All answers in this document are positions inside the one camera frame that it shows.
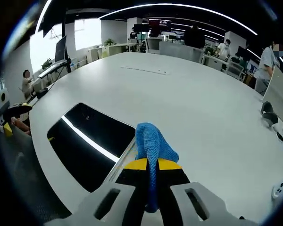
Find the power outlet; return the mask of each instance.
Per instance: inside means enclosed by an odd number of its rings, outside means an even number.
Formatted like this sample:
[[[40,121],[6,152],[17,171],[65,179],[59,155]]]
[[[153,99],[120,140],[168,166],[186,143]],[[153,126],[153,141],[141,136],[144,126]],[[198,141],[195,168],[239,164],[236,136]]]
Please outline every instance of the power outlet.
[[[283,181],[275,185],[272,190],[272,198],[278,199],[283,196]]]

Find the ceiling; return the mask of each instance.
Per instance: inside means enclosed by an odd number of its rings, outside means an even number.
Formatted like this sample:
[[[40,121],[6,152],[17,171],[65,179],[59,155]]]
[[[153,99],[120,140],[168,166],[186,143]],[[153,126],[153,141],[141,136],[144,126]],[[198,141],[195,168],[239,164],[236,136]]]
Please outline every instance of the ceiling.
[[[247,40],[248,48],[260,55],[267,41],[275,35],[283,43],[283,0],[52,0],[40,29],[50,29],[54,24],[61,23],[62,14],[65,11],[78,12],[66,14],[66,23],[71,23],[80,18],[98,18],[106,12],[80,12],[79,9],[99,8],[108,9],[110,12],[123,8],[151,4],[151,3],[176,3],[207,8],[218,13],[229,16],[246,25],[258,35],[242,27],[241,25],[224,18],[220,15],[200,9],[180,6],[151,6],[125,10],[104,17],[105,20],[140,18],[165,18],[172,21],[172,28],[186,29],[187,27],[175,24],[191,25],[192,20],[199,21],[199,27],[224,35],[226,31],[232,31]],[[223,38],[211,32],[206,35],[223,41]]]

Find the white shirt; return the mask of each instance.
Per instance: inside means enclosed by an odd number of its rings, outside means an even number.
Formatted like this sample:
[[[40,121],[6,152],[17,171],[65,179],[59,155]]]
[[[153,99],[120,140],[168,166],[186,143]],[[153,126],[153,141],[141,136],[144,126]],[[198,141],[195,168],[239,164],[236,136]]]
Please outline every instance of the white shirt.
[[[22,80],[22,92],[23,93],[26,93],[26,92],[29,91],[29,89],[30,89],[30,84],[29,84],[30,80],[31,79],[23,78],[23,80]]]
[[[217,48],[220,49],[219,55],[221,55],[223,57],[227,57],[229,54],[231,54],[230,47],[225,45],[224,43],[220,43]]]
[[[274,70],[275,65],[280,67],[272,48],[266,47],[262,52],[259,68],[256,70],[254,77],[256,79],[270,80],[270,76],[265,66],[269,66],[272,70]]]

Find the yellow object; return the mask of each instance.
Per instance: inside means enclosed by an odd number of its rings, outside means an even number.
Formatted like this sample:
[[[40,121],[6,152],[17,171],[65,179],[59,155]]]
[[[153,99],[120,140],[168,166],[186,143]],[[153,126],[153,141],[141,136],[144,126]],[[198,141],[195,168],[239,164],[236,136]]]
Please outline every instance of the yellow object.
[[[29,105],[28,103],[23,103],[22,106],[29,106],[29,107],[32,107],[32,106]]]
[[[13,135],[13,131],[11,130],[11,128],[10,128],[8,123],[5,123],[5,125],[3,126],[3,130],[4,130],[4,134],[7,137],[11,137]]]
[[[178,165],[176,162],[166,160],[166,159],[158,159],[159,170],[178,170],[182,169],[182,166]]]
[[[129,170],[146,170],[147,169],[147,158],[139,159],[128,163],[124,169]]]
[[[108,53],[106,51],[103,51],[102,58],[105,58],[105,57],[108,57],[108,56],[109,56]]]

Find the blue towel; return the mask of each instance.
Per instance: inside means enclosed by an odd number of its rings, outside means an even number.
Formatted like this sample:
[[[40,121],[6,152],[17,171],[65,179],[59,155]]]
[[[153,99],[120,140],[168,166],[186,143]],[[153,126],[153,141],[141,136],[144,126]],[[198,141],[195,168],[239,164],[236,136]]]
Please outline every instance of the blue towel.
[[[158,158],[178,162],[179,156],[165,141],[159,129],[151,123],[140,123],[135,131],[137,159],[148,158],[149,192],[146,211],[155,213],[158,209],[156,191],[156,163]]]

